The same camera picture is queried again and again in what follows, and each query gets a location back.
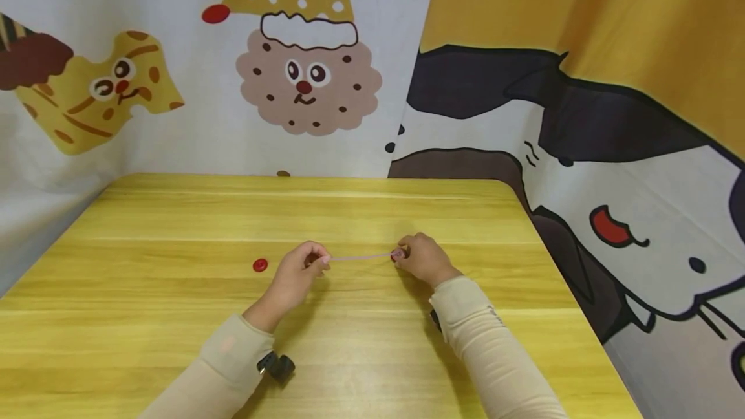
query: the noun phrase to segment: left hand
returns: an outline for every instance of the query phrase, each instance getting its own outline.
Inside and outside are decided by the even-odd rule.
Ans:
[[[285,314],[302,305],[315,278],[330,269],[329,261],[327,249],[314,241],[285,254],[264,296],[244,312],[245,320],[259,330],[273,332]]]

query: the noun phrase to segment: tabletop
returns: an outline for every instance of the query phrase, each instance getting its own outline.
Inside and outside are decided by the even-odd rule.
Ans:
[[[295,244],[360,256],[417,231],[481,285],[570,417],[640,417],[507,185],[170,174],[112,184],[0,301],[0,415],[136,418]],[[236,418],[484,416],[429,296],[389,259],[332,263],[276,331],[294,376],[264,379]]]

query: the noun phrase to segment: arm sleeve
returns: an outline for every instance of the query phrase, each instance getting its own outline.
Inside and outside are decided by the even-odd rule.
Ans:
[[[225,321],[200,356],[139,416],[140,419],[230,419],[259,385],[256,364],[274,337],[241,316]]]
[[[476,282],[456,277],[441,283],[430,303],[489,419],[567,419],[548,382]]]

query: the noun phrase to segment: yellow backdrop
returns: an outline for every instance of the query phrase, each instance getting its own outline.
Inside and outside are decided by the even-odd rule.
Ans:
[[[562,69],[633,87],[745,158],[745,0],[431,0],[422,52],[569,51]]]

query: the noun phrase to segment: open mouth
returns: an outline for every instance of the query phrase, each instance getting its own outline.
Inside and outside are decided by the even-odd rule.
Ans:
[[[316,101],[315,97],[311,97],[309,100],[304,100],[303,95],[300,93],[298,93],[297,96],[295,96],[295,104],[297,104],[298,102],[303,102],[303,104],[305,105],[310,105],[310,104],[313,104],[313,102],[315,101]]]
[[[626,248],[632,244],[636,244],[642,248],[650,246],[649,239],[639,241],[631,234],[631,227],[628,224],[618,222],[618,220],[611,217],[608,211],[608,204],[601,205],[590,213],[590,225],[592,226],[592,231],[598,235],[601,241],[608,244],[608,246],[613,246],[614,248]]]
[[[121,105],[123,100],[129,99],[130,97],[136,96],[138,92],[139,92],[139,89],[137,89],[137,88],[136,89],[133,89],[132,92],[130,92],[129,94],[124,94],[122,92],[121,94],[119,94],[119,100],[117,101],[116,104],[117,105]]]

